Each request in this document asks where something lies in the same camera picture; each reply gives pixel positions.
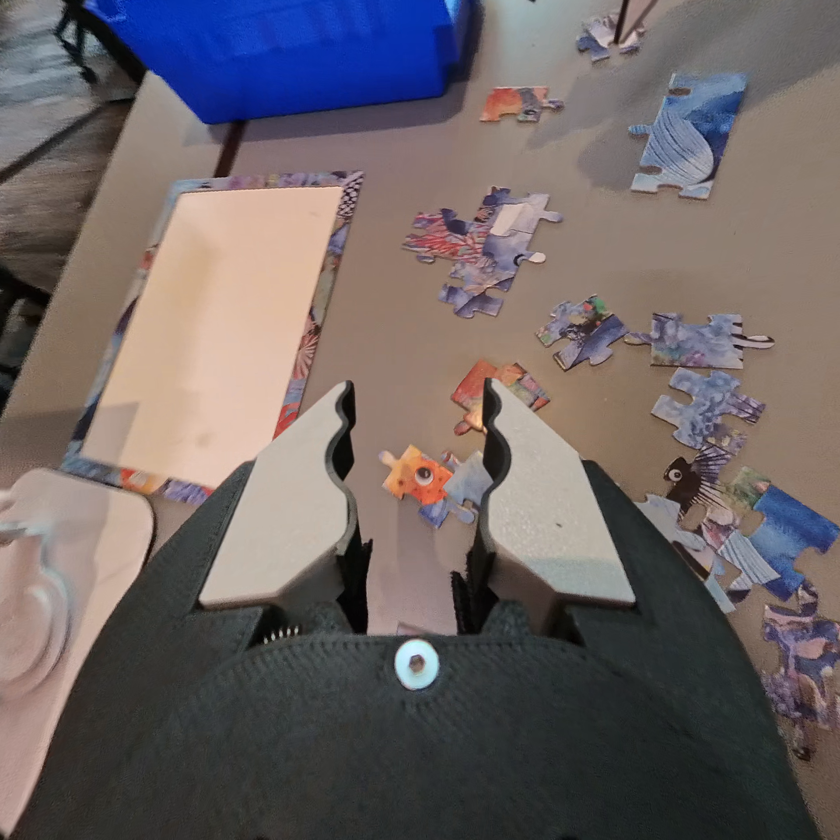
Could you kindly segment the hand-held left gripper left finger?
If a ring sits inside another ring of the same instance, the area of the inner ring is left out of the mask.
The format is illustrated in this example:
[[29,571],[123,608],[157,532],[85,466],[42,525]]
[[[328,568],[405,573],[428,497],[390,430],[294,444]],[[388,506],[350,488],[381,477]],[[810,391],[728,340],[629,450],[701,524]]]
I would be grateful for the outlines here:
[[372,541],[346,478],[354,466],[355,390],[342,381],[255,458],[198,596],[207,610],[276,607],[291,616],[336,603],[369,627]]

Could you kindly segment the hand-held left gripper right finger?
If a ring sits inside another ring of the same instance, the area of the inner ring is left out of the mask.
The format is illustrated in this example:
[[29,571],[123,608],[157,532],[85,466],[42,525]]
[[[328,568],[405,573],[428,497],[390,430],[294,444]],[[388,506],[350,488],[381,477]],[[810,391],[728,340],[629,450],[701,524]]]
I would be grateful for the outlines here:
[[498,380],[482,400],[490,478],[465,572],[453,573],[459,635],[516,602],[537,634],[567,606],[628,611],[637,598],[579,453]]

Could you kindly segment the urchin and green puzzle piece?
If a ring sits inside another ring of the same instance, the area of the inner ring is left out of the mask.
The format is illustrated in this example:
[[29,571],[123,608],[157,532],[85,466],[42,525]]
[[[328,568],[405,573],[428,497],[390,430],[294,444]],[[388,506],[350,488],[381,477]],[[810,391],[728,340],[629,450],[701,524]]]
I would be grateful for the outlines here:
[[702,508],[705,520],[738,525],[755,509],[770,490],[771,479],[750,467],[740,468],[731,480],[721,479],[721,472],[733,459],[732,452],[706,444],[691,461],[676,458],[668,465],[664,473],[670,484],[666,498],[677,504],[679,523],[687,520],[692,509]]

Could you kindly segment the blue and green puzzle piece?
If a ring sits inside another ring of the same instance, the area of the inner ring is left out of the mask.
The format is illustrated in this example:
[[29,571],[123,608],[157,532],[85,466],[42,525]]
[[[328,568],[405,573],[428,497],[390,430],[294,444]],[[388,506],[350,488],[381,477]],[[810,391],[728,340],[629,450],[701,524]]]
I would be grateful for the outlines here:
[[604,363],[613,354],[612,344],[628,334],[628,327],[604,300],[592,295],[578,303],[562,301],[556,305],[535,337],[545,348],[566,342],[553,353],[553,360],[568,372],[584,361],[591,366]]

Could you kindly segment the jigsaw puzzle pieces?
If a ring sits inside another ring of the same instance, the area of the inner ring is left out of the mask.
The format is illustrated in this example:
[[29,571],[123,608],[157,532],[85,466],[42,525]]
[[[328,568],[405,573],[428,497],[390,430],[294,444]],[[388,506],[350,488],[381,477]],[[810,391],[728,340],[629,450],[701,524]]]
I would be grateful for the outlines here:
[[[614,12],[586,22],[576,48],[588,53],[592,63],[609,59],[612,47],[622,55],[636,54],[645,33],[644,18],[656,3],[637,2],[635,26],[622,45],[613,43],[618,15]],[[737,457],[746,436],[726,418],[756,424],[765,404],[740,392],[740,381],[724,371],[742,370],[744,349],[767,350],[774,340],[744,334],[737,313],[711,314],[707,322],[692,324],[678,312],[654,312],[648,332],[629,332],[621,340],[649,346],[651,365],[676,368],[668,386],[690,396],[691,402],[662,395],[651,410],[653,417],[674,426],[673,438],[697,452],[713,444]],[[438,461],[409,445],[398,457],[383,451],[379,459],[389,469],[383,488],[396,499],[415,498],[418,513],[436,529],[450,512],[463,522],[473,522],[481,493],[490,483],[477,451],[464,462],[451,453]],[[763,514],[763,523],[750,537],[741,530],[742,519],[738,525],[705,520],[699,507],[679,523],[678,506],[666,497],[647,495],[639,507],[693,565],[723,612],[731,613],[755,585],[780,601],[795,597],[794,610],[764,607],[763,637],[778,647],[780,666],[774,673],[762,674],[762,683],[773,710],[791,724],[793,754],[809,761],[811,730],[838,730],[838,692],[833,687],[838,622],[819,616],[817,591],[795,563],[804,550],[828,551],[837,540],[838,526],[773,482],[751,510]]]

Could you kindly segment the joined blue coral puzzle section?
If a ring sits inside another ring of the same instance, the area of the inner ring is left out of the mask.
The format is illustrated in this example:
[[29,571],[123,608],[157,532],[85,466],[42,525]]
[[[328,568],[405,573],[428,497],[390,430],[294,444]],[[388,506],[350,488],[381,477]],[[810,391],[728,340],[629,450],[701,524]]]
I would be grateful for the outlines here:
[[509,291],[523,265],[546,261],[544,253],[531,249],[531,242],[541,223],[563,220],[548,209],[549,202],[548,193],[514,196],[510,189],[494,185],[470,220],[445,207],[416,215],[402,248],[424,264],[451,262],[449,281],[437,299],[456,317],[496,317],[503,300],[494,291]]

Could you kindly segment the joined blue whale puzzle section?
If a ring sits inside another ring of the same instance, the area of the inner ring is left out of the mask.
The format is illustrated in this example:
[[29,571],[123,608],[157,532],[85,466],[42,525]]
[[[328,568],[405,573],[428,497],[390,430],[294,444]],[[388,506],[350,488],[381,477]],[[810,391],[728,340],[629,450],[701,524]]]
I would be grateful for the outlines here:
[[678,196],[706,201],[739,114],[749,76],[675,72],[657,116],[628,128],[647,139],[630,189],[656,194],[660,187]]

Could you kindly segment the black office chair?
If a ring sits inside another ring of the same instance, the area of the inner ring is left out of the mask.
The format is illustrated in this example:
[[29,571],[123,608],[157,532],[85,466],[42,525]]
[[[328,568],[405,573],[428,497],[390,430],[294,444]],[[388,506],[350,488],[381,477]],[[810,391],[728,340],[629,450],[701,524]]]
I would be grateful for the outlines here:
[[1,412],[23,369],[51,294],[1,265]]

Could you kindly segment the blue plastic bin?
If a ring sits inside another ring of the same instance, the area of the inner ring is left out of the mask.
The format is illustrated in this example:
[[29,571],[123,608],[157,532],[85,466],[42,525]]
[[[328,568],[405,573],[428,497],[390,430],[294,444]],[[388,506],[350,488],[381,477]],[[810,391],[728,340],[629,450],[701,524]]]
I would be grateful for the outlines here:
[[440,97],[467,1],[101,1],[109,26],[206,124]]

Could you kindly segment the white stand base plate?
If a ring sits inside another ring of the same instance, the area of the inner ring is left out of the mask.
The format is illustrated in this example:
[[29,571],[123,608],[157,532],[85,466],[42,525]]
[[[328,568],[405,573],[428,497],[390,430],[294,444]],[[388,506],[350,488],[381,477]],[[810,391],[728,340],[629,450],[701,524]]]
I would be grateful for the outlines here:
[[1,698],[1,824],[11,833],[43,767],[78,672],[114,607],[144,565],[154,540],[154,514],[142,497],[52,469],[33,469],[11,487],[12,515],[59,523],[59,553],[70,584],[72,616],[66,647],[38,688]]

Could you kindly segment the puzzle frame board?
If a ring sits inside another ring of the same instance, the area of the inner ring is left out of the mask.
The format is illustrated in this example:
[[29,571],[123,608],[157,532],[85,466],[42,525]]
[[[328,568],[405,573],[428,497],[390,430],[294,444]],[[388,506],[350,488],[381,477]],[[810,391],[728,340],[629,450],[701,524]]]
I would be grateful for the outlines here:
[[60,464],[201,504],[297,418],[362,171],[174,182]]

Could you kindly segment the black wheeled frame legs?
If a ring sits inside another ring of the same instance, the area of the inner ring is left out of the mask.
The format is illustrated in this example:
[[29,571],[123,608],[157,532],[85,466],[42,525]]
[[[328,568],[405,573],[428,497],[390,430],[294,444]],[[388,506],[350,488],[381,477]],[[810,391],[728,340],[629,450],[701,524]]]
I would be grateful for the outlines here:
[[147,69],[100,18],[90,11],[86,2],[63,1],[62,12],[54,36],[78,68],[81,78],[90,85],[98,84],[96,72],[86,60],[88,36],[93,37],[125,75],[136,85],[144,81]]

